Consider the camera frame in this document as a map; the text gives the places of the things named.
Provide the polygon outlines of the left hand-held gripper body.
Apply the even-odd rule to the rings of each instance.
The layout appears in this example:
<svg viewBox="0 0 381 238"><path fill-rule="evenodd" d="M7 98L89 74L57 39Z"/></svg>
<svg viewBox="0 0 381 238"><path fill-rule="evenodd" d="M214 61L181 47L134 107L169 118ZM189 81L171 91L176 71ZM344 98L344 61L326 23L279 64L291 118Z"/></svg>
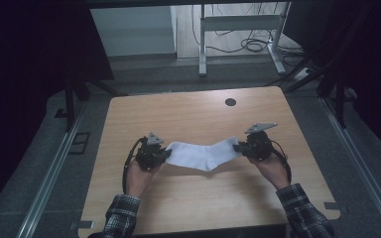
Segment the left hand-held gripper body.
<svg viewBox="0 0 381 238"><path fill-rule="evenodd" d="M135 160L143 170L150 170L163 164L160 157L163 153L164 141L151 132L147 137L139 139L141 147L138 149Z"/></svg>

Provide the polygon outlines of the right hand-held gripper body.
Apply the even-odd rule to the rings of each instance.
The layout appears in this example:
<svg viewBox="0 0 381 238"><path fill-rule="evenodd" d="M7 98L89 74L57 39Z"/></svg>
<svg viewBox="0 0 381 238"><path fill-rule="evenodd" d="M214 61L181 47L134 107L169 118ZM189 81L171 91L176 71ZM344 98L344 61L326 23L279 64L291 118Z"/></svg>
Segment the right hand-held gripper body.
<svg viewBox="0 0 381 238"><path fill-rule="evenodd" d="M266 130L276 127L276 123L255 123L245 131L246 141L240 143L240 152L243 156L259 161L266 160L275 153L272 141L266 134Z"/></svg>

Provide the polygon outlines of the white sock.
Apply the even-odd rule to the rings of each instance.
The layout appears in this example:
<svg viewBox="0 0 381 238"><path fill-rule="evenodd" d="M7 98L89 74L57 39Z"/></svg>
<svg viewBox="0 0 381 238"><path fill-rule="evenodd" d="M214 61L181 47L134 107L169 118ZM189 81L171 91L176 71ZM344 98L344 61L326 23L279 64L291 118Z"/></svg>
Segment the white sock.
<svg viewBox="0 0 381 238"><path fill-rule="evenodd" d="M233 149L237 144L236 137L230 137L210 146L173 142L167 147L171 155L166 162L173 166L210 172L241 156L241 153Z"/></svg>

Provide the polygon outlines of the person's left hand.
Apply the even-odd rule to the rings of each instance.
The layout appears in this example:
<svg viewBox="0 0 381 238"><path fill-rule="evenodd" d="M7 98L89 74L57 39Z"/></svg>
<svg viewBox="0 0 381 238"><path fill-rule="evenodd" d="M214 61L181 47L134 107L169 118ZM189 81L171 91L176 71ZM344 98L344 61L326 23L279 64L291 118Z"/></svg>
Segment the person's left hand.
<svg viewBox="0 0 381 238"><path fill-rule="evenodd" d="M132 161L126 176L125 194L140 198L159 169L143 170L136 161Z"/></svg>

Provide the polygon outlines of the person's right hand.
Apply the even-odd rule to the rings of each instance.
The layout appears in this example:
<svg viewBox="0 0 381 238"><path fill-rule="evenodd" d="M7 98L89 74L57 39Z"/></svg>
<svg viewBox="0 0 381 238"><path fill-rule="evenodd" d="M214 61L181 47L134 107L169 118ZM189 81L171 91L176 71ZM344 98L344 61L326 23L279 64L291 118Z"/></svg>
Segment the person's right hand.
<svg viewBox="0 0 381 238"><path fill-rule="evenodd" d="M259 161L249 158L249 162L254 165L261 175L272 184L276 190L286 188L291 185L286 169L280 158L271 154L267 159Z"/></svg>

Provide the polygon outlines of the white power strip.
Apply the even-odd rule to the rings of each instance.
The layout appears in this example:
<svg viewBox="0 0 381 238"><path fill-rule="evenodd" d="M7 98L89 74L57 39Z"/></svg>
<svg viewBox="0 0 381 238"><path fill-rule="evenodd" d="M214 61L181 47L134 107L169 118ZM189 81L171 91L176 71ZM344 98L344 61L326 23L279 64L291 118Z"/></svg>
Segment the white power strip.
<svg viewBox="0 0 381 238"><path fill-rule="evenodd" d="M310 68L304 67L293 77L293 80L294 81L300 81L300 80L306 78L311 72L312 72L312 70Z"/></svg>

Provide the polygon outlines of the black metal stand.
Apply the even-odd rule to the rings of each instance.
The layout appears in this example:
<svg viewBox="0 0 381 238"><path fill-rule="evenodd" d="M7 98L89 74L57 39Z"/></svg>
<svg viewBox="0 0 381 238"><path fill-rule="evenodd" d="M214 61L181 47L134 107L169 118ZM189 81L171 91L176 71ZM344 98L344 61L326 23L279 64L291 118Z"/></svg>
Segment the black metal stand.
<svg viewBox="0 0 381 238"><path fill-rule="evenodd" d="M344 104L347 101L345 96L345 89L346 79L343 74L327 74L323 77L319 86L317 87L317 95L319 97L329 97L330 93L335 90L334 117L343 129L346 128L344 122Z"/></svg>
<svg viewBox="0 0 381 238"><path fill-rule="evenodd" d="M76 95L80 101L86 101L90 97L90 92L85 85L85 81L82 79L77 79L71 75L66 75L64 77L64 82L66 131L68 132L73 127L75 122L73 96Z"/></svg>

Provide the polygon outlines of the white panel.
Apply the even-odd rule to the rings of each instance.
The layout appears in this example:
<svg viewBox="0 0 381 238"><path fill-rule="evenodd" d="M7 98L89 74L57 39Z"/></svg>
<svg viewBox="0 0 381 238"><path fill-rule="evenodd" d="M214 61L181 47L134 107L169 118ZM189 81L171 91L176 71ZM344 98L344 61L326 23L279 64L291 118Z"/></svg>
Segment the white panel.
<svg viewBox="0 0 381 238"><path fill-rule="evenodd" d="M90 13L109 57L177 51L174 6L91 9Z"/></svg>

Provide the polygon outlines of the grey table bracket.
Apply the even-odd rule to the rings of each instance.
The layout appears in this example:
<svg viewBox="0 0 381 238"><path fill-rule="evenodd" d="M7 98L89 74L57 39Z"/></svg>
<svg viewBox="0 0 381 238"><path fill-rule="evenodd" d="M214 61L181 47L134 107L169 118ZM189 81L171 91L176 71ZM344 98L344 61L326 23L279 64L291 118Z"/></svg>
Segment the grey table bracket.
<svg viewBox="0 0 381 238"><path fill-rule="evenodd" d="M347 213L347 207L339 202L325 202L324 207L328 210L339 210L341 213Z"/></svg>
<svg viewBox="0 0 381 238"><path fill-rule="evenodd" d="M78 222L73 222L69 226L69 230L93 229L93 227L94 227L93 221L78 221Z"/></svg>

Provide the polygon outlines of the metal floor rail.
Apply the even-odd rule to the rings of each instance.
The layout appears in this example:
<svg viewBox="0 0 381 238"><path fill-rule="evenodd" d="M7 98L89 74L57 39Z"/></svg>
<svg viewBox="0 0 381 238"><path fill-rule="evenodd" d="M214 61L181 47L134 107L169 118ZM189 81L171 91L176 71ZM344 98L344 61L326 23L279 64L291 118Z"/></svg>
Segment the metal floor rail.
<svg viewBox="0 0 381 238"><path fill-rule="evenodd" d="M76 135L78 127L82 121L85 108L85 105L80 106L78 111L74 114L75 119L73 121L73 125L67 132L64 133L63 140L57 150L57 153L53 157L53 160L41 182L41 185L31 203L28 212L26 213L16 238L33 238L33 235L38 227L40 219L44 213L46 205L58 180L74 136Z"/></svg>
<svg viewBox="0 0 381 238"><path fill-rule="evenodd" d="M339 140L343 144L350 160L353 163L357 173L360 176L364 186L366 187L371 199L375 203L377 210L381 215L381 186L378 184L376 178L371 173L370 169L367 167L364 157L359 152L357 146L354 144L352 138L350 137L348 131L343 128L336 119L336 112L332 108L331 103L327 99L320 98L318 100L322 105L328 120L335 130Z"/></svg>

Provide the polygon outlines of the white metal desk frame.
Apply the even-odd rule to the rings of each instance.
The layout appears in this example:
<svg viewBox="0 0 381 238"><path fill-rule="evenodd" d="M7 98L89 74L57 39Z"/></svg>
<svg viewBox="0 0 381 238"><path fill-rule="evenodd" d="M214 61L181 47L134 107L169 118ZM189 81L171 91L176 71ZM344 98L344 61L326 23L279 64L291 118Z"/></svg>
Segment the white metal desk frame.
<svg viewBox="0 0 381 238"><path fill-rule="evenodd" d="M288 10L291 3L287 2L279 15L249 15L249 16L212 16L206 17L204 5L201 5L199 21L199 55L198 73L206 76L206 46L205 33L214 31L249 31L249 30L272 30L275 35L268 41L267 50L275 65L276 71L284 75L286 70L278 55L278 43L287 20Z"/></svg>

